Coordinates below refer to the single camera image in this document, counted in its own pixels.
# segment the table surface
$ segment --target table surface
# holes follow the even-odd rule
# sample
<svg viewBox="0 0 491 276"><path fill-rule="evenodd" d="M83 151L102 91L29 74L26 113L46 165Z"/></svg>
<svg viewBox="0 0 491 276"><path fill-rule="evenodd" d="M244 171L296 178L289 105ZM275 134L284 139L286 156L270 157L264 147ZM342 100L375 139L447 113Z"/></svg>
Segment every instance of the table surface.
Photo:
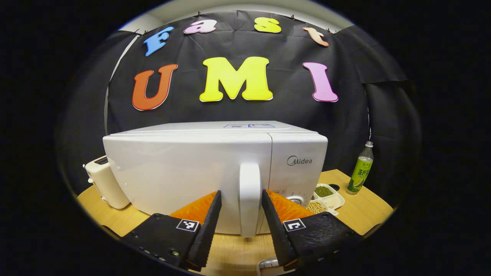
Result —
<svg viewBox="0 0 491 276"><path fill-rule="evenodd" d="M337 184L345 199L343 206L336 209L342 222L360 235L373 226L383 223L393 209L383 199L366 187L356 195L346 194L350 177L334 169L321 173L319 183ZM119 236L124 236L149 217L132 204L121 210L114 209L100 199L92 185L83 191L78 200L88 214L101 225L106 225ZM241 238L239 235L215 234L210 255L203 275L254 276L255 267L263 259L275 257L273 240L270 234L261 234L253 238Z"/></svg>

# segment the plastic bottle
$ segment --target plastic bottle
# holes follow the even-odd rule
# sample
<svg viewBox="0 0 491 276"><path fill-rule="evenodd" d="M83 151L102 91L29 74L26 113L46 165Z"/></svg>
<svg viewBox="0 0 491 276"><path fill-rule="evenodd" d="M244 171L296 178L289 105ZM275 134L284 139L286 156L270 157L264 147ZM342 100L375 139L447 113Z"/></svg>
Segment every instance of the plastic bottle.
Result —
<svg viewBox="0 0 491 276"><path fill-rule="evenodd" d="M365 149L358 156L358 161L356 162L355 170L351 175L350 183L348 184L347 194L355 195L360 191L361 187L367 179L368 173L373 163L373 152L372 152L373 142L367 141L365 144Z"/></svg>

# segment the midea logo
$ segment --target midea logo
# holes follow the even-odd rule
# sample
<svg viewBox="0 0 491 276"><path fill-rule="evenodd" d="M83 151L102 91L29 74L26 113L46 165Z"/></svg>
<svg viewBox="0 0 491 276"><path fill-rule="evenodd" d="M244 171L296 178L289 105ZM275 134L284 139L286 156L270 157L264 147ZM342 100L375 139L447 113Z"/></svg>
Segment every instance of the midea logo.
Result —
<svg viewBox="0 0 491 276"><path fill-rule="evenodd" d="M308 164L308 163L312 163L312 159L301 159L300 160L295 155L288 157L288 159L286 160L286 164L288 164L288 166L293 166L296 164Z"/></svg>

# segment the foam letter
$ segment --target foam letter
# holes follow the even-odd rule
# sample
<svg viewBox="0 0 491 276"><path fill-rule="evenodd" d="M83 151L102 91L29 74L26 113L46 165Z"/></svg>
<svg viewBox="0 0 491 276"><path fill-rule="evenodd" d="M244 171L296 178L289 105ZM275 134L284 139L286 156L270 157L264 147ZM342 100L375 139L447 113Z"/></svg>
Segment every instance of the foam letter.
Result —
<svg viewBox="0 0 491 276"><path fill-rule="evenodd" d="M303 28L304 30L306 30L308 32L308 34L310 34L310 37L312 37L312 39L321 44L322 46L329 46L329 43L327 43L326 41L322 40L321 39L321 36L324 36L323 34L321 34L320 32L316 31L314 28L311 28L311 27L304 27Z"/></svg>
<svg viewBox="0 0 491 276"><path fill-rule="evenodd" d="M314 81L315 91L312 94L312 98L318 102L337 102L339 98L332 92L331 85L327 79L327 67L315 62L304 62L303 66L310 71Z"/></svg>
<svg viewBox="0 0 491 276"><path fill-rule="evenodd" d="M279 22L274 18L258 17L254 19L254 22L256 23L254 28L258 31L274 33L281 32L281 27L278 26Z"/></svg>
<svg viewBox="0 0 491 276"><path fill-rule="evenodd" d="M184 33L190 34L190 33L196 33L196 32L211 32L216 30L215 24L217 23L216 20L213 19L206 19L206 20L201 20L201 21L196 21L191 24L191 27L188 27L187 29L184 30Z"/></svg>
<svg viewBox="0 0 491 276"><path fill-rule="evenodd" d="M208 67L205 92L199 95L202 102L216 102L223 98L223 93L218 90L220 81L230 99L235 99L247 80L247 86L242 93L246 100L268 101L273 98L273 93L268 90L266 80L266 64L269 60L264 57L250 56L244 60L240 68L234 67L224 57L212 57L205 59L203 64Z"/></svg>
<svg viewBox="0 0 491 276"><path fill-rule="evenodd" d="M168 31L172 31L173 29L174 27L167 27L159 31L158 33L150 36L149 38L147 38L144 41L144 43L147 44L147 49L148 49L145 56L149 56L153 54L153 52L155 52L156 50L162 48L165 45L164 40L166 40L169 37Z"/></svg>
<svg viewBox="0 0 491 276"><path fill-rule="evenodd" d="M170 79L172 71L177 69L177 64L169 64L159 69L160 83L157 94L152 98L146 97L148 78L153 75L153 70L147 70L135 76L135 88L133 89L133 106L138 110L150 110L159 107L169 95Z"/></svg>

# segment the blue letter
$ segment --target blue letter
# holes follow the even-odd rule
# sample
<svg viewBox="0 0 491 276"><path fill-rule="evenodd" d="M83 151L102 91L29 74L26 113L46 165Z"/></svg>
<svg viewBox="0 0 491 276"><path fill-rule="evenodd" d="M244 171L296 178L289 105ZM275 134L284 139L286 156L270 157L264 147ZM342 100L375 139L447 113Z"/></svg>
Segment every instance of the blue letter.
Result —
<svg viewBox="0 0 491 276"><path fill-rule="evenodd" d="M147 44L147 48L148 48L148 51L145 54L145 56L149 56L153 54L153 52L155 52L156 50L162 48L165 45L164 40L166 40L169 37L168 31L171 31L173 29L174 27L167 27L159 31L158 33L150 36L149 38L147 38L147 40L144 41L144 43Z"/></svg>

